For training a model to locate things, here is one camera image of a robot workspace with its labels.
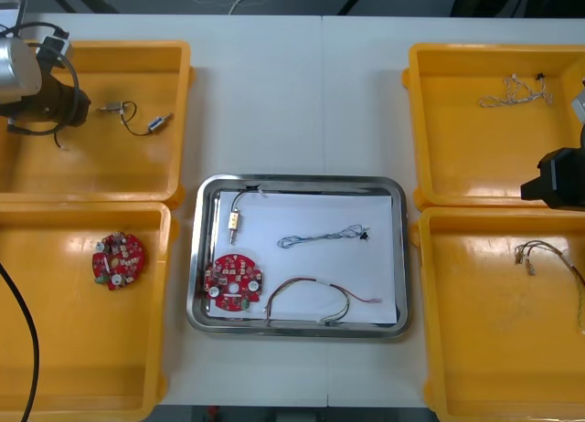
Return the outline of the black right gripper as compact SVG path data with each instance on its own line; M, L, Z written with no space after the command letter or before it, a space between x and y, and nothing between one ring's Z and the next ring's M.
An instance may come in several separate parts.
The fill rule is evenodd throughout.
M538 164L540 177L521 185L521 199L542 201L549 208L584 207L584 149L561 148Z

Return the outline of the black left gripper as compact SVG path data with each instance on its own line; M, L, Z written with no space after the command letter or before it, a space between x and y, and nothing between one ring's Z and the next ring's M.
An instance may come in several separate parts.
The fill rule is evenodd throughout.
M81 126L89 113L90 99L87 94L81 89L63 84L58 87L58 94L58 123Z

